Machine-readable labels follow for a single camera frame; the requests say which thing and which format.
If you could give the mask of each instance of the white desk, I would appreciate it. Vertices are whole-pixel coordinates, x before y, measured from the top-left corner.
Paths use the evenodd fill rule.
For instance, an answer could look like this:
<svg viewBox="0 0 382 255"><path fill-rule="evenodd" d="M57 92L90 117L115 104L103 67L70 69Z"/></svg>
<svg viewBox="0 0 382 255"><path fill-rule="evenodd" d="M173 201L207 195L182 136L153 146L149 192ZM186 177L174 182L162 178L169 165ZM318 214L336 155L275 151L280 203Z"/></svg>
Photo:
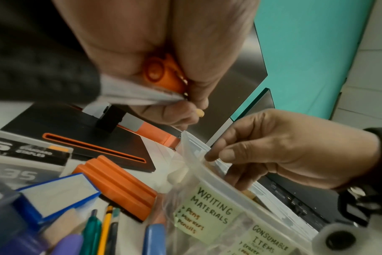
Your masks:
<svg viewBox="0 0 382 255"><path fill-rule="evenodd" d="M26 110L31 103L0 103L0 129L8 122L13 120L17 115ZM162 189L167 190L170 184L166 181L169 164L174 152L154 141L142 137L149 155L156 167L153 173L144 173L140 171L128 170L129 173L144 182L149 187L160 192ZM84 163L80 160L69 160L62 176L69 175L78 164ZM98 218L103 220L104 211L107 203L101 199L97 199L93 209L98 209ZM138 223L130 217L121 214L119 229L117 254L122 255L138 255L142 253L142 245L144 240L144 231L148 224L148 220L144 223Z"/></svg>

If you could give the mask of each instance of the ziplock bag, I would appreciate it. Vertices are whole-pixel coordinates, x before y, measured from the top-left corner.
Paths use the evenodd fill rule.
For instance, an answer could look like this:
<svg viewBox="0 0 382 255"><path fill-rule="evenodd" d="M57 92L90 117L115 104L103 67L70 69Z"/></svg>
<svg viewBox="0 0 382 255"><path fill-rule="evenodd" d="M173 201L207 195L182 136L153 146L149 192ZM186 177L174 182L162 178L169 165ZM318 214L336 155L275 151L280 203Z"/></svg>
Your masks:
<svg viewBox="0 0 382 255"><path fill-rule="evenodd" d="M172 164L188 170L165 195L167 255L311 254L311 242L222 178L229 165L183 132Z"/></svg>

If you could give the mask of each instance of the green sticky note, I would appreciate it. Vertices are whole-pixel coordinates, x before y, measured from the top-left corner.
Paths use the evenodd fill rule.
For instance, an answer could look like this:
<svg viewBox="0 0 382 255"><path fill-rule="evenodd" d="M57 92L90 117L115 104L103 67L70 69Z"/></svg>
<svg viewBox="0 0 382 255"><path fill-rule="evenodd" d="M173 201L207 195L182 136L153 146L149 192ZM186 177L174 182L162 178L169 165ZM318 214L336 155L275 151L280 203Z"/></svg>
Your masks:
<svg viewBox="0 0 382 255"><path fill-rule="evenodd" d="M288 255L295 249L284 237L255 222L229 251L220 255Z"/></svg>
<svg viewBox="0 0 382 255"><path fill-rule="evenodd" d="M198 184L175 211L175 226L200 241L212 243L242 211L212 189Z"/></svg>

